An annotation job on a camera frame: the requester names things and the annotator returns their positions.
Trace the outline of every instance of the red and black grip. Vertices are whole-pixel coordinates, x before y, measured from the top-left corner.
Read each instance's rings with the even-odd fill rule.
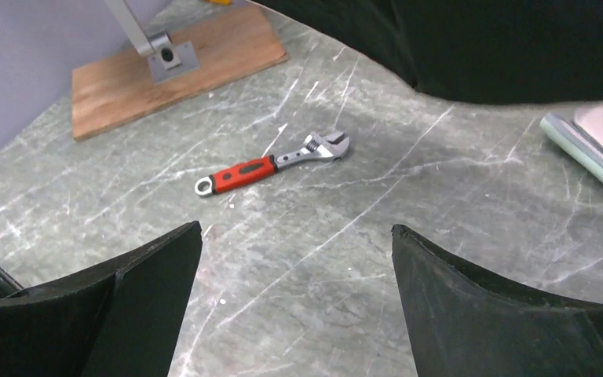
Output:
[[[220,194],[265,179],[277,171],[274,155],[269,155],[221,170],[211,174],[209,179],[214,194]]]

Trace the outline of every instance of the metal bracket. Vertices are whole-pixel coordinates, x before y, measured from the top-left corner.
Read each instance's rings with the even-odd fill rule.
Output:
[[[155,83],[199,68],[196,51],[190,42],[175,46],[166,31],[148,37],[125,0],[105,0],[110,11],[126,32],[133,47],[147,58]]]

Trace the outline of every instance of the black fabric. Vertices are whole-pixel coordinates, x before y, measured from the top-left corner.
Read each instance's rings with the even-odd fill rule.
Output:
[[[0,376],[167,376],[201,250],[194,222],[0,298]]]
[[[475,104],[603,100],[603,0],[254,0],[417,91]]]
[[[403,225],[393,262],[419,377],[603,377],[603,305],[527,287]]]

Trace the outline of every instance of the wrench head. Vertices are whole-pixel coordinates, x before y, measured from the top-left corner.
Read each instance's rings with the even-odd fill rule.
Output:
[[[350,137],[342,131],[332,132],[325,137],[312,132],[304,144],[318,159],[340,159],[348,152]]]

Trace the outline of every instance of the metal plate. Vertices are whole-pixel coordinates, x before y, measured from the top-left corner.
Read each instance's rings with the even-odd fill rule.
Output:
[[[152,79],[156,84],[160,84],[161,82],[165,82],[199,68],[199,61],[196,55],[196,49],[193,48],[193,44],[186,42],[183,45],[176,46],[176,50],[178,57],[181,59],[181,65],[171,69],[165,69],[158,54],[147,59],[149,69],[152,72]]]

